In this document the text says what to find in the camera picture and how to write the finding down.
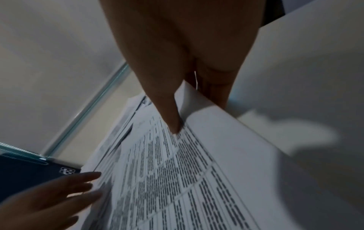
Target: white paper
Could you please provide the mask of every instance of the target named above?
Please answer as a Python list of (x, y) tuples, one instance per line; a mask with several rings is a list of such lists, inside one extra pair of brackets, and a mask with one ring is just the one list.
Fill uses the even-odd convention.
[(131, 106), (82, 168), (102, 172), (105, 194), (73, 229), (363, 229), (359, 212), (191, 87), (176, 101), (178, 135), (147, 97)]

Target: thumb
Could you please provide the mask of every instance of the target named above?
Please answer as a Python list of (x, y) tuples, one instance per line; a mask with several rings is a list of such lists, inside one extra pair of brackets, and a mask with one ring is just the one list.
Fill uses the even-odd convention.
[(171, 133), (178, 133), (181, 129), (181, 123), (174, 94), (147, 95), (152, 100), (164, 122), (168, 125)]

